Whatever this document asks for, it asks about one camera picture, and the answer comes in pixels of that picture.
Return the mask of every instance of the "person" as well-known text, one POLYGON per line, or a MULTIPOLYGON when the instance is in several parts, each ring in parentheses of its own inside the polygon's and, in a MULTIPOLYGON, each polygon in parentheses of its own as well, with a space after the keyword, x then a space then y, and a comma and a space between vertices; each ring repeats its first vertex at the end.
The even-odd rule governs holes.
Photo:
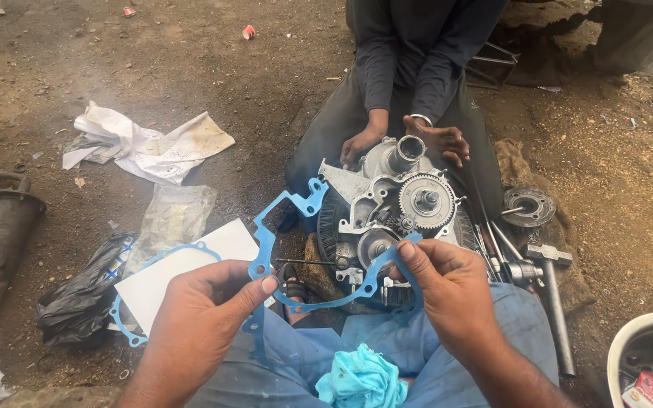
POLYGON ((414 377, 404 408, 576 408, 557 387, 549 323, 531 294, 489 284, 480 256, 438 240, 402 241, 398 255, 424 294, 408 325, 389 315, 352 316, 337 336, 293 329, 267 309, 263 339, 278 364, 251 357, 253 336, 241 329, 279 286, 274 275, 251 281, 248 263, 223 261, 176 276, 116 406, 328 407, 314 385, 334 353, 358 341, 414 377))
POLYGON ((348 0, 356 59, 296 142, 285 168, 289 189, 306 198, 322 159, 354 168, 383 137, 411 134, 423 139, 433 165, 447 165, 469 198, 497 218, 501 174, 464 69, 507 3, 348 0))

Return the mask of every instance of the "crumpled paper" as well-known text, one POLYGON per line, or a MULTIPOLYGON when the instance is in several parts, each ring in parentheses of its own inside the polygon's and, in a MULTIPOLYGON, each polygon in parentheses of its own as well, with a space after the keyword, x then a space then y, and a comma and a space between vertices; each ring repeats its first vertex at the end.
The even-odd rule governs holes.
POLYGON ((316 382, 319 399, 336 408, 396 408, 407 399, 407 382, 397 366, 362 343, 357 351, 338 351, 331 372, 316 382))
POLYGON ((235 143, 213 122, 208 112, 164 135, 142 128, 127 116, 99 107, 93 101, 85 113, 75 119, 75 128, 84 132, 85 139, 98 143, 65 153, 63 169, 76 167, 105 146, 109 153, 116 153, 112 157, 123 170, 159 184, 180 185, 188 172, 205 158, 235 143))

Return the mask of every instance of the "foot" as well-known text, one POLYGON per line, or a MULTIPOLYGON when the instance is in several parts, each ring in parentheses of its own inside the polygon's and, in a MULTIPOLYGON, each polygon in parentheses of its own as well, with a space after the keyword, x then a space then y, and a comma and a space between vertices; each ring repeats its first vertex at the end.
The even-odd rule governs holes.
MULTIPOLYGON (((295 278, 295 277, 290 277, 288 280, 296 280, 296 278, 295 278)), ((293 301, 295 301, 295 302, 301 302, 301 303, 304 302, 304 299, 301 298, 300 296, 293 296, 293 297, 291 297, 291 298, 289 298, 289 299, 291 299, 291 300, 293 300, 293 301)), ((291 310, 289 310, 288 307, 285 307, 285 308, 284 308, 284 313, 285 313, 285 315, 286 315, 286 321, 289 322, 289 324, 292 325, 292 326, 293 326, 297 321, 302 320, 304 317, 307 317, 308 315, 311 314, 310 311, 308 311, 308 312, 306 312, 306 313, 303 313, 303 314, 291 314, 291 310)))

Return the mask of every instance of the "small gear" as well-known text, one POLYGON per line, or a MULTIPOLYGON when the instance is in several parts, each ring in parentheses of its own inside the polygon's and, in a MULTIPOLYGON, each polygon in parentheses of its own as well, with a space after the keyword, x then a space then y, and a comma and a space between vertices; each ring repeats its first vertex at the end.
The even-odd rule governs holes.
POLYGON ((397 218, 397 228, 404 234, 407 235, 410 232, 413 232, 417 228, 417 221, 412 216, 404 214, 400 218, 397 218))
POLYGON ((442 177, 430 173, 416 174, 404 181, 399 205, 419 229, 439 228, 455 217, 453 189, 442 177))

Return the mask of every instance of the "silver bangle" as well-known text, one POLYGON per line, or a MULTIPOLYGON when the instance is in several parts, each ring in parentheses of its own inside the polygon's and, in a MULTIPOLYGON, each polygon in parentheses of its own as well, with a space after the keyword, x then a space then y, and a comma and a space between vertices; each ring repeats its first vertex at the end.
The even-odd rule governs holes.
POLYGON ((427 117, 425 115, 420 115, 418 113, 413 113, 412 115, 410 115, 410 117, 419 117, 420 119, 424 119, 424 121, 427 122, 427 126, 432 127, 432 121, 430 120, 429 117, 427 117))

